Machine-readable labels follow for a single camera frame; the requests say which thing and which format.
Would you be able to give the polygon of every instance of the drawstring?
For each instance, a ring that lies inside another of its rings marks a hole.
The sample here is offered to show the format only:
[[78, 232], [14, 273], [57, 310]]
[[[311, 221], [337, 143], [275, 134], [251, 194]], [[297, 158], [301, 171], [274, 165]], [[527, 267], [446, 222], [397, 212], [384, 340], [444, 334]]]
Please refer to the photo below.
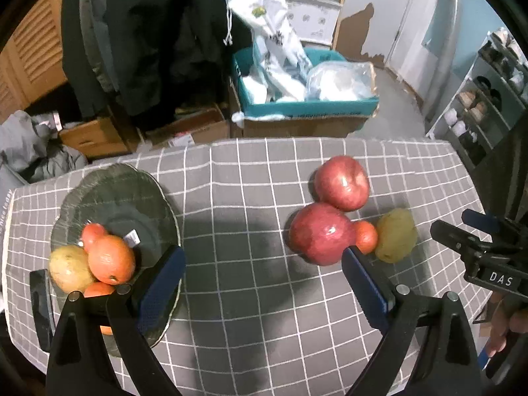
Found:
[[225, 13], [227, 20], [228, 20], [228, 33], [224, 39], [225, 46], [231, 46], [233, 44], [233, 36], [231, 35], [231, 26], [233, 24], [233, 12], [227, 6], [227, 11]]

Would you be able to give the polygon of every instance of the shoe rack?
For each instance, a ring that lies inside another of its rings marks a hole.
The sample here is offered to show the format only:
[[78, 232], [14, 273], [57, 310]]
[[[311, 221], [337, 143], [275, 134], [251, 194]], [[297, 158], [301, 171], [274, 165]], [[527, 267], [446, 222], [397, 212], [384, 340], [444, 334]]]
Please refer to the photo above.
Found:
[[488, 34], [460, 88], [427, 137], [447, 140], [468, 171], [528, 110], [528, 62], [505, 28]]

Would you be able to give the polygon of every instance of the glass plate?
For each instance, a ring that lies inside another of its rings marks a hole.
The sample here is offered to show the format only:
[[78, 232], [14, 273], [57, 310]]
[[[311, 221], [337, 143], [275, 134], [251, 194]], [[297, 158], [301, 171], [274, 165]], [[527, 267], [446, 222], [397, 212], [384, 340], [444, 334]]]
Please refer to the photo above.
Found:
[[[78, 245], [88, 222], [100, 223], [111, 234], [124, 237], [136, 230], [141, 241], [134, 247], [134, 282], [143, 269], [153, 266], [169, 246], [180, 245], [180, 231], [171, 206], [157, 181], [130, 165], [114, 164], [86, 175], [64, 199], [60, 215], [51, 232], [51, 250]], [[180, 295], [181, 281], [172, 294], [158, 325], [145, 335], [150, 347], [163, 337]], [[57, 303], [62, 310], [67, 293], [52, 281]], [[108, 353], [119, 357], [116, 341], [103, 335]]]

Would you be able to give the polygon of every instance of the tablecloth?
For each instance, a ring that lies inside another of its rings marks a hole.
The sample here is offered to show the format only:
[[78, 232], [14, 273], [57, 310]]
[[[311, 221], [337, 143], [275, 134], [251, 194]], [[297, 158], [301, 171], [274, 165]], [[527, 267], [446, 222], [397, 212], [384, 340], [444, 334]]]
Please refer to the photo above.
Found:
[[[355, 157], [371, 183], [367, 204], [348, 216], [375, 222], [394, 207], [411, 209], [419, 239], [396, 264], [374, 258], [394, 283], [441, 296], [460, 295], [473, 319], [489, 292], [463, 279], [458, 255], [433, 241], [430, 223], [461, 222], [481, 211], [474, 185], [450, 144], [363, 139], [230, 140], [104, 160], [15, 190], [3, 279], [13, 343], [39, 369], [28, 273], [47, 266], [50, 234], [66, 194], [94, 168], [126, 162], [151, 173], [178, 219], [188, 266], [180, 304], [153, 348], [184, 395], [343, 394], [381, 339], [341, 272], [289, 250], [291, 214], [313, 201], [311, 177], [338, 154]], [[485, 234], [472, 230], [481, 238]], [[54, 302], [55, 319], [59, 311]], [[414, 339], [394, 385], [411, 373]], [[126, 390], [137, 393], [120, 358], [111, 357]]]

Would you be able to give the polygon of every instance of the white drawstring bag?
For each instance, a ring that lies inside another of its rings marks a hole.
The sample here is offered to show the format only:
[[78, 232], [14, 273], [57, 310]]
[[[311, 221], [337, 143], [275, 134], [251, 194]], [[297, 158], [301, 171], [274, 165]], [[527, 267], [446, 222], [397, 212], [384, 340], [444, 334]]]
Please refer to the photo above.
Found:
[[312, 63], [293, 31], [286, 14], [286, 0], [226, 0], [231, 44], [231, 11], [248, 27], [253, 37], [253, 63], [262, 83], [275, 99], [288, 96], [304, 101], [306, 78]]

